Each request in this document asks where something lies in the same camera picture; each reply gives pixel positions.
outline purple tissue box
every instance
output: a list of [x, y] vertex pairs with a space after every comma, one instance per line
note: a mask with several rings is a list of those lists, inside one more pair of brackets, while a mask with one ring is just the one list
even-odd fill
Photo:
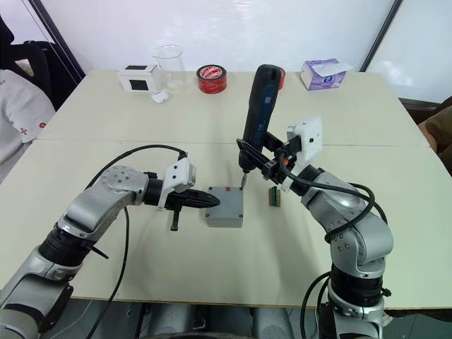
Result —
[[336, 59], [305, 61], [299, 77], [308, 90], [337, 88], [350, 68]]

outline cordless screwdriver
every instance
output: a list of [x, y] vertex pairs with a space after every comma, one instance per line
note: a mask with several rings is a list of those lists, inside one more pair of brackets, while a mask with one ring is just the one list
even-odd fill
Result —
[[[268, 123], [275, 107], [278, 87], [280, 85], [281, 70], [274, 65], [260, 65], [254, 76], [253, 87], [249, 96], [248, 116], [246, 117], [243, 141], [252, 145], [259, 152], [267, 134]], [[243, 169], [241, 187], [246, 183], [246, 176], [256, 166], [240, 152], [239, 166]]]

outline white box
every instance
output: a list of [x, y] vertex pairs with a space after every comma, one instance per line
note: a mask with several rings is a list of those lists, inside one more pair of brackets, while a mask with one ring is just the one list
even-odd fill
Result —
[[162, 87], [162, 72], [156, 64], [128, 65], [118, 73], [126, 92], [157, 92]]

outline glass beaker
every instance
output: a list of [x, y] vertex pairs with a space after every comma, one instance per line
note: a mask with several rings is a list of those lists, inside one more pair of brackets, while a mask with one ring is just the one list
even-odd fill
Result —
[[183, 52], [180, 46], [166, 44], [158, 47], [154, 56], [162, 70], [165, 87], [174, 92], [186, 88], [186, 74], [182, 63]]

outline black cable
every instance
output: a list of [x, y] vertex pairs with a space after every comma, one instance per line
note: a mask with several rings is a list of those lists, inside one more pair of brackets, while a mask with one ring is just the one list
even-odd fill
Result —
[[108, 164], [106, 164], [95, 176], [94, 178], [90, 181], [90, 183], [86, 186], [86, 189], [90, 188], [97, 179], [99, 179], [99, 177], [102, 175], [102, 173], [109, 167], [111, 167], [114, 163], [116, 163], [117, 161], [124, 159], [125, 157], [128, 157], [130, 154], [138, 152], [139, 150], [145, 150], [148, 148], [164, 148], [167, 150], [174, 150], [176, 152], [179, 152], [179, 158], [181, 157], [186, 157], [186, 152], [184, 150], [181, 150], [180, 148], [176, 148], [176, 147], [172, 147], [172, 146], [168, 146], [168, 145], [144, 145], [144, 146], [140, 146], [131, 150], [128, 150], [127, 152], [122, 153], [121, 155], [118, 155], [116, 158], [114, 158], [112, 161], [110, 161]]
[[86, 339], [91, 339], [94, 335], [94, 332], [96, 331], [97, 327], [99, 326], [99, 323], [101, 322], [105, 312], [107, 312], [108, 307], [113, 301], [114, 296], [118, 292], [119, 286], [121, 284], [122, 278], [124, 277], [124, 271], [126, 270], [126, 264], [127, 264], [127, 254], [129, 252], [129, 226], [130, 226], [130, 220], [129, 220], [129, 212], [127, 211], [127, 207], [124, 207], [124, 213], [126, 214], [126, 246], [124, 248], [124, 258], [122, 259], [122, 267], [121, 267], [121, 273], [119, 274], [118, 281], [116, 283], [116, 286], [114, 286], [114, 290], [112, 295], [110, 295], [110, 298], [108, 299], [107, 304], [104, 306], [102, 311], [100, 312], [99, 316], [96, 319], [96, 322], [94, 323], [93, 327], [91, 328], [91, 331], [86, 336]]
[[330, 277], [328, 277], [325, 280], [325, 282], [323, 283], [323, 285], [319, 291], [319, 295], [317, 296], [317, 314], [319, 313], [319, 310], [320, 310], [320, 304], [322, 303], [323, 294], [325, 293], [325, 290], [328, 287], [328, 281], [330, 281]]
[[[344, 225], [339, 226], [338, 228], [336, 228], [334, 230], [331, 230], [330, 232], [327, 232], [325, 234], [325, 241], [328, 242], [328, 243], [331, 241], [331, 238], [335, 234], [337, 234], [339, 232], [342, 232], [342, 231], [346, 230], [349, 227], [352, 227], [354, 224], [356, 224], [359, 221], [361, 221], [367, 215], [367, 213], [370, 212], [370, 210], [373, 207], [376, 207], [374, 193], [372, 192], [372, 190], [370, 188], [368, 188], [368, 187], [366, 187], [364, 185], [350, 183], [354, 187], [357, 187], [359, 189], [365, 190], [369, 194], [369, 196], [365, 196], [364, 194], [361, 194], [360, 192], [357, 192], [357, 191], [353, 191], [352, 189], [345, 189], [345, 188], [339, 187], [339, 186], [333, 186], [333, 185], [328, 185], [328, 184], [321, 184], [321, 183], [318, 183], [318, 182], [312, 182], [310, 180], [306, 180], [306, 179], [297, 177], [296, 175], [291, 173], [291, 171], [289, 171], [289, 169], [286, 167], [286, 165], [284, 163], [284, 160], [285, 160], [284, 154], [280, 154], [279, 157], [278, 157], [278, 160], [279, 160], [280, 169], [282, 170], [282, 172], [287, 177], [289, 177], [290, 179], [292, 179], [292, 180], [294, 180], [296, 182], [299, 182], [299, 183], [301, 183], [303, 185], [306, 185], [306, 186], [316, 187], [318, 189], [329, 189], [331, 191], [338, 191], [338, 192], [342, 192], [342, 193], [351, 194], [353, 196], [356, 196], [358, 198], [364, 199], [365, 201], [369, 202], [366, 205], [366, 207], [364, 208], [364, 210], [362, 210], [361, 213], [358, 214], [355, 218], [353, 218], [350, 221], [346, 222]], [[376, 209], [380, 213], [381, 219], [384, 222], [387, 222], [386, 221], [386, 216], [384, 215], [384, 212], [383, 212], [383, 209], [380, 206], [378, 206], [378, 208], [376, 207]]]
[[[176, 152], [179, 152], [179, 159], [182, 157], [186, 157], [186, 152], [184, 150], [181, 150], [180, 148], [176, 148], [176, 147], [172, 147], [172, 146], [168, 146], [168, 145], [145, 145], [145, 146], [140, 146], [137, 148], [133, 148], [131, 150], [128, 150], [127, 152], [122, 153], [121, 155], [117, 156], [116, 158], [114, 158], [112, 161], [110, 161], [108, 164], [106, 164], [90, 181], [90, 183], [86, 186], [85, 189], [89, 189], [96, 181], [97, 179], [99, 179], [99, 177], [102, 175], [102, 173], [107, 169], [110, 168], [114, 163], [116, 163], [117, 161], [124, 159], [125, 157], [128, 157], [130, 154], [133, 154], [135, 152], [138, 152], [139, 150], [145, 150], [148, 148], [164, 148], [164, 149], [168, 149], [168, 150], [174, 150]], [[108, 299], [107, 304], [105, 305], [105, 307], [103, 308], [103, 310], [100, 312], [99, 316], [96, 319], [96, 322], [94, 323], [93, 327], [91, 328], [91, 331], [89, 332], [88, 336], [86, 337], [86, 339], [91, 339], [92, 336], [94, 335], [94, 332], [96, 331], [97, 327], [99, 326], [103, 316], [105, 315], [105, 312], [107, 312], [108, 307], [110, 306], [110, 304], [113, 301], [114, 296], [116, 295], [116, 293], [118, 292], [119, 286], [122, 282], [122, 278], [124, 277], [124, 271], [126, 270], [126, 263], [127, 263], [127, 254], [129, 252], [129, 227], [130, 227], [130, 219], [129, 219], [129, 212], [127, 210], [127, 207], [124, 207], [124, 214], [126, 215], [126, 246], [124, 249], [124, 257], [122, 259], [122, 267], [121, 267], [121, 272], [119, 274], [119, 278], [118, 281], [116, 283], [116, 286], [114, 287], [113, 293], [112, 295], [110, 295], [110, 298]]]
[[312, 290], [314, 289], [314, 287], [316, 287], [316, 285], [324, 278], [327, 278], [330, 276], [331, 272], [326, 272], [322, 275], [320, 275], [319, 277], [317, 277], [308, 287], [308, 290], [306, 291], [304, 298], [303, 298], [303, 302], [302, 302], [302, 309], [299, 313], [299, 329], [300, 332], [302, 333], [302, 339], [307, 339], [306, 337], [306, 329], [304, 328], [304, 316], [306, 314], [306, 305], [308, 303], [308, 299], [309, 299], [309, 295], [311, 294]]

